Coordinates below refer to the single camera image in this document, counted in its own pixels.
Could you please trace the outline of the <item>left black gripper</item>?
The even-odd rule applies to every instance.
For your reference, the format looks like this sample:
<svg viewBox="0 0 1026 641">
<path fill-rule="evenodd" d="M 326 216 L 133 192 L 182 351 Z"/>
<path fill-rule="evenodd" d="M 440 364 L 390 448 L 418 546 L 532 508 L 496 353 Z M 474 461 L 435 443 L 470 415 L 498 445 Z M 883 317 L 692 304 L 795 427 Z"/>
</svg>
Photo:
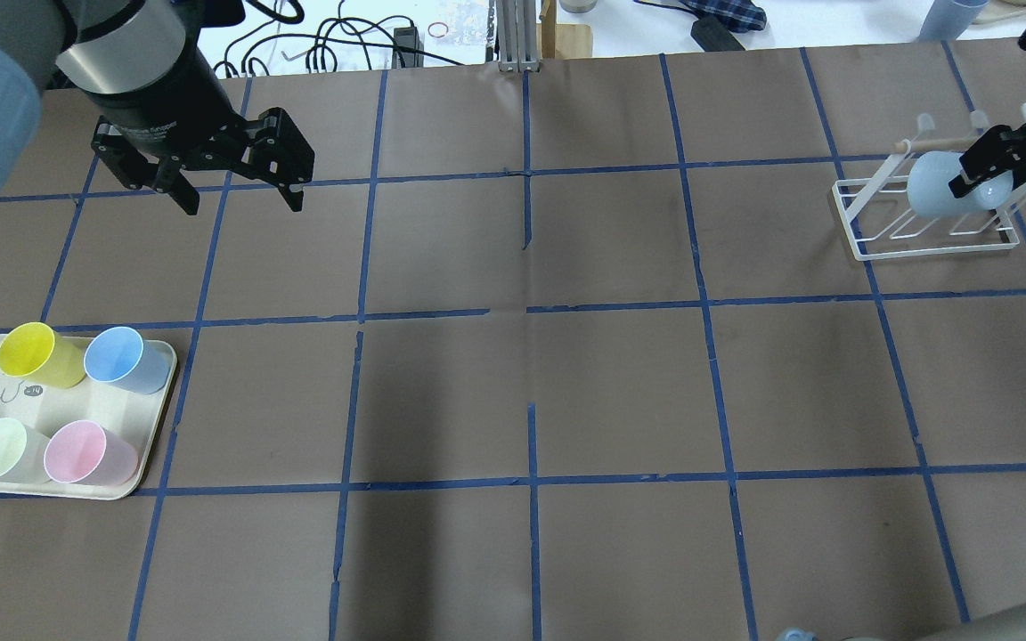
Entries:
<svg viewBox="0 0 1026 641">
<path fill-rule="evenodd" d="M 313 146 L 281 107 L 241 115 L 200 51 L 203 29 L 243 16 L 241 1 L 90 4 L 91 147 L 115 181 L 166 194 L 195 216 L 200 192 L 188 173 L 232 172 L 276 187 L 290 211 L 303 211 Z"/>
</svg>

